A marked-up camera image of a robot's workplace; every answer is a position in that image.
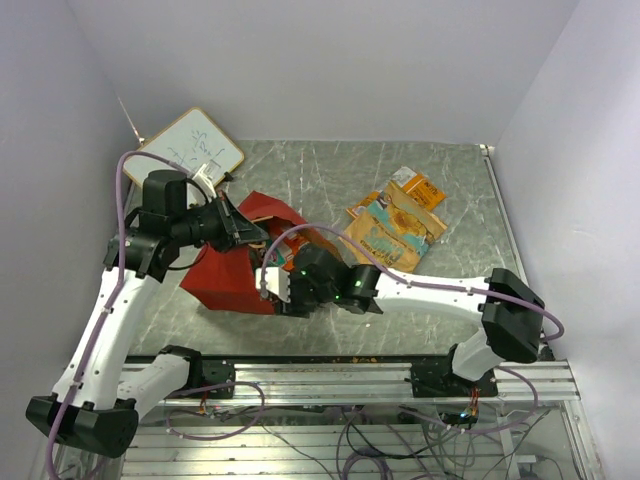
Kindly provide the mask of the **orange cracker snack pack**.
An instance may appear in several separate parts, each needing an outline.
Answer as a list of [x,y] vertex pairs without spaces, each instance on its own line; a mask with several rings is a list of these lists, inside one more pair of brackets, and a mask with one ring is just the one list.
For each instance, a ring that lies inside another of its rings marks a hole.
[[294,257],[304,246],[312,242],[309,231],[306,229],[287,233],[275,249],[267,255],[267,251],[273,241],[293,227],[294,225],[291,222],[277,219],[273,219],[266,224],[269,239],[266,241],[265,246],[259,250],[259,264],[262,263],[264,258],[267,258],[267,266],[282,267],[286,271],[291,271],[294,268]]

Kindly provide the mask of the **red paper bag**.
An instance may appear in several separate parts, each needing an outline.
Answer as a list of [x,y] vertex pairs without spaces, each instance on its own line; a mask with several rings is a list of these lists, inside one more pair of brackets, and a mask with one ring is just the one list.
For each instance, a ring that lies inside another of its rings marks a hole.
[[[273,219],[291,222],[294,226],[306,222],[288,204],[257,191],[251,192],[241,202],[239,211],[265,231],[266,224]],[[312,240],[310,244],[327,249],[336,258],[341,257],[336,246],[318,231],[306,230]],[[277,302],[263,299],[255,288],[255,270],[262,265],[258,263],[259,250],[265,244],[266,242],[240,246],[227,253],[218,253],[205,247],[198,255],[197,263],[188,270],[180,287],[209,310],[277,314],[280,310]]]

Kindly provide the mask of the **yellow chip bag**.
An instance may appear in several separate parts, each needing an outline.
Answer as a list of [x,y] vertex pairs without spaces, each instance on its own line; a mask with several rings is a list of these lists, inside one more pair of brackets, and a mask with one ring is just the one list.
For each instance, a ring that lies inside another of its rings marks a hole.
[[344,234],[380,264],[412,273],[447,226],[390,181]]

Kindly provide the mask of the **orange chip bag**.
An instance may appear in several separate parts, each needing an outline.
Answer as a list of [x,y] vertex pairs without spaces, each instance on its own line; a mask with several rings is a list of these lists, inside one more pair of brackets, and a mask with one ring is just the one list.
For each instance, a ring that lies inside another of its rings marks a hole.
[[[418,205],[433,211],[442,201],[446,199],[446,194],[440,190],[423,173],[413,170],[410,167],[402,166],[394,172],[391,180],[396,183],[401,190],[408,194]],[[381,193],[381,190],[374,190],[357,204],[346,209],[351,218],[356,218],[366,209]]]

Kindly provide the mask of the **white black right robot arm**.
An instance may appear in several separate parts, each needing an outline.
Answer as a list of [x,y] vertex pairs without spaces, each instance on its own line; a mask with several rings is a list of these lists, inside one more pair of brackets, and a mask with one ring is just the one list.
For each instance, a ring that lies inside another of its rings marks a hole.
[[293,260],[288,305],[306,315],[332,303],[352,314],[422,312],[474,322],[478,330],[450,348],[442,387],[459,396],[504,361],[537,361],[544,302],[516,274],[495,268],[487,277],[442,278],[349,266],[328,250],[307,245]]

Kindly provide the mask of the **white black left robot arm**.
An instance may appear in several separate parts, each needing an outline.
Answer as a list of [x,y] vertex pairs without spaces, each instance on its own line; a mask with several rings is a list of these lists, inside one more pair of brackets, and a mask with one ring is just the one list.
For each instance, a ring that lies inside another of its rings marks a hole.
[[268,238],[224,196],[188,205],[193,183],[180,171],[155,170],[144,180],[141,206],[120,219],[76,352],[51,394],[34,396],[27,406],[27,419],[50,445],[117,458],[157,403],[173,392],[192,397],[202,389],[201,353],[180,346],[163,348],[150,366],[121,379],[136,323],[182,248],[226,253]]

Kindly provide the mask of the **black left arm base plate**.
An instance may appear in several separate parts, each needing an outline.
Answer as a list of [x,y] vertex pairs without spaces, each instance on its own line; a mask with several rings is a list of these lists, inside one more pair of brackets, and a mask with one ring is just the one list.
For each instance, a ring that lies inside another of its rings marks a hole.
[[169,358],[186,362],[186,379],[182,385],[173,387],[165,398],[182,398],[206,395],[209,399],[227,400],[233,397],[236,369],[226,360],[209,359],[194,355],[169,355]]

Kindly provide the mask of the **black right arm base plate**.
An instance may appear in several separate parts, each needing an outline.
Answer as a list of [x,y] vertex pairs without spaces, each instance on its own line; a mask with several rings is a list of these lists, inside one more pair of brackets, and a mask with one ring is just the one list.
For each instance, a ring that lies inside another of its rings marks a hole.
[[414,398],[471,398],[473,394],[480,398],[496,397],[498,388],[492,380],[492,370],[475,381],[454,375],[450,358],[444,355],[429,355],[412,361],[404,378],[411,386]]

